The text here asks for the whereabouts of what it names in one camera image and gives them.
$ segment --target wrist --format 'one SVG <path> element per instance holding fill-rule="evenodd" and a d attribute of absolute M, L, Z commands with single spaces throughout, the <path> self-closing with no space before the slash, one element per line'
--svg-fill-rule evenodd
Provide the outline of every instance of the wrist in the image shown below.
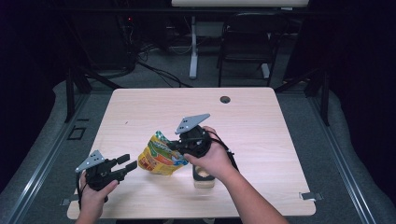
<path fill-rule="evenodd" d="M 84 213 L 80 213 L 78 219 L 76 220 L 76 224 L 93 224 L 95 222 L 96 218 L 85 215 Z"/>
<path fill-rule="evenodd" d="M 235 168 L 233 168 L 233 166 L 230 166 L 225 172 L 223 172 L 223 174 L 219 175 L 218 180 L 224 185 L 227 185 L 230 181 L 232 181 L 232 179 L 240 175 L 241 174 Z"/>

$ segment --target white desk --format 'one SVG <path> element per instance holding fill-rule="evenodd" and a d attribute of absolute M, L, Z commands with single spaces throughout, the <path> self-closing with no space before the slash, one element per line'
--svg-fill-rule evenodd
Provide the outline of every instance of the white desk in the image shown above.
<path fill-rule="evenodd" d="M 231 102 L 219 98 L 229 96 Z M 235 153 L 240 172 L 284 216 L 310 216 L 313 202 L 274 91 L 270 88 L 129 89 L 114 91 L 92 151 L 107 159 L 125 153 L 131 160 L 160 130 L 177 140 L 183 117 L 209 113 L 202 125 L 216 129 Z M 72 202 L 68 217 L 78 217 Z M 189 164 L 170 176 L 153 175 L 139 167 L 109 195 L 102 218 L 238 217 L 221 182 L 213 189 L 196 189 Z"/>
<path fill-rule="evenodd" d="M 173 7 L 306 7 L 309 0 L 172 0 Z M 196 21 L 191 19 L 190 78 L 197 78 L 198 49 L 196 48 Z M 268 66 L 262 66 L 264 77 L 269 75 Z"/>

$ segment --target forearm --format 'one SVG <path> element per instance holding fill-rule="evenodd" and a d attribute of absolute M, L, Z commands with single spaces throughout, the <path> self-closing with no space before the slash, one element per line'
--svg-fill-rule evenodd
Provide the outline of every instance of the forearm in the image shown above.
<path fill-rule="evenodd" d="M 90 216 L 84 216 L 80 214 L 78 219 L 76 220 L 76 224 L 94 224 L 96 222 L 96 218 Z"/>
<path fill-rule="evenodd" d="M 221 179 L 244 224 L 288 223 L 239 172 L 232 171 Z"/>

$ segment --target metal bracket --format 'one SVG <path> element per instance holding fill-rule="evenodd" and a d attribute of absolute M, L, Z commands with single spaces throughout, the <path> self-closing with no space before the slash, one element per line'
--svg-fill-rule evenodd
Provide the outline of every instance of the metal bracket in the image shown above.
<path fill-rule="evenodd" d="M 185 117 L 178 125 L 178 127 L 175 131 L 175 134 L 186 133 L 209 117 L 210 117 L 210 114 Z"/>
<path fill-rule="evenodd" d="M 104 161 L 105 158 L 102 156 L 99 150 L 95 150 L 78 168 L 76 168 L 76 173 L 82 172 L 83 170 L 91 168 Z"/>
<path fill-rule="evenodd" d="M 312 202 L 320 201 L 323 198 L 321 193 L 314 193 L 314 192 L 307 192 L 307 193 L 300 193 L 300 198 L 305 200 L 309 200 Z"/>
<path fill-rule="evenodd" d="M 74 194 L 74 195 L 72 195 L 70 198 L 68 198 L 68 199 L 62 199 L 61 200 L 61 203 L 59 204 L 60 206 L 67 206 L 67 205 L 69 205 L 71 202 L 73 202 L 73 201 L 78 201 L 78 195 L 77 194 Z"/>

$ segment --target black chair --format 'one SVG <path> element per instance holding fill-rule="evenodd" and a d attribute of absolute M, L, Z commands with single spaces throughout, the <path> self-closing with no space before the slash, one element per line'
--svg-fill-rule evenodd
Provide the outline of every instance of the black chair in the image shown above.
<path fill-rule="evenodd" d="M 218 58 L 219 87 L 223 62 L 271 64 L 267 86 L 270 86 L 279 42 L 288 29 L 288 19 L 280 14 L 237 13 L 224 22 Z M 243 79 L 265 79 L 264 77 Z"/>

